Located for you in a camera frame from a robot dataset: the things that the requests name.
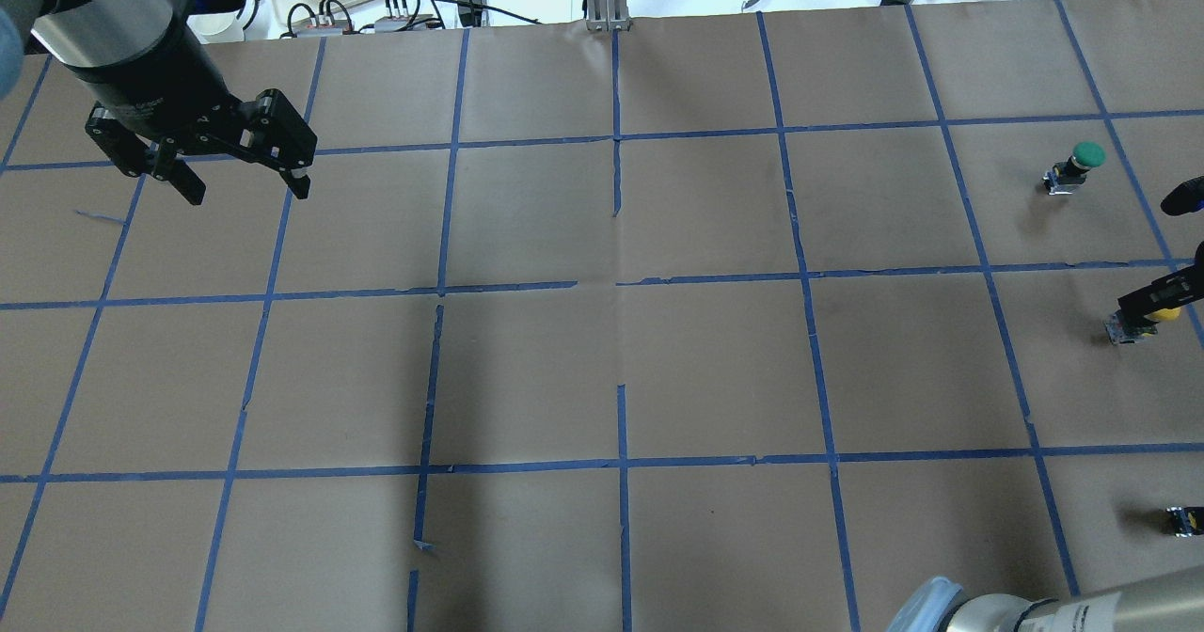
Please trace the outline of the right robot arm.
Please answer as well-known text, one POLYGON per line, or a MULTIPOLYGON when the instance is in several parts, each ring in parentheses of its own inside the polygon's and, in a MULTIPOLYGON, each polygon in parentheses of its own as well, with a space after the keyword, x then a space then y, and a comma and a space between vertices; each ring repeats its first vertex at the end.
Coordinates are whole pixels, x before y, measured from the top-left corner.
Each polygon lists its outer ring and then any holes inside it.
MULTIPOLYGON (((1156 333, 1159 323, 1200 301, 1202 250, 1191 266, 1119 297, 1104 323, 1114 344, 1156 333)), ((962 586, 934 577, 907 599, 890 631, 1199 631, 1202 568, 1067 599, 1023 599, 1010 593, 969 598, 962 586)))

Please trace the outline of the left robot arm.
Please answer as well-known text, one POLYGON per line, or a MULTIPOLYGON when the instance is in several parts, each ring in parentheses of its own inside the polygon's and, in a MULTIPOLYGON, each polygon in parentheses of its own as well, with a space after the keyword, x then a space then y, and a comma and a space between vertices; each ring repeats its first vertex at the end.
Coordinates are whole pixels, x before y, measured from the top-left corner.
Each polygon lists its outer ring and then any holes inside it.
POLYGON ((185 156, 228 156, 275 169, 293 197, 309 197, 318 138, 281 89, 236 98, 188 24, 244 0, 2 0, 2 91, 37 40, 92 91, 85 134, 136 178, 150 175, 202 202, 185 156))

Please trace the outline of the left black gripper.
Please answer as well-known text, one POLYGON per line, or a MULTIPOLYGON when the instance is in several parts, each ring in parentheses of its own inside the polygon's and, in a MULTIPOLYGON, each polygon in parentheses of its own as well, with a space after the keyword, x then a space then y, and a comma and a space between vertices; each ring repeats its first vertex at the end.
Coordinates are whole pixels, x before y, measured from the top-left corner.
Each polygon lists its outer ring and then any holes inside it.
POLYGON ((95 98, 85 134, 120 173, 150 175, 201 205, 205 182, 178 153, 224 152, 275 169, 293 197, 309 197, 318 143, 309 123, 281 89, 264 89, 250 106, 235 98, 189 29, 169 29, 112 65, 67 70, 95 98))

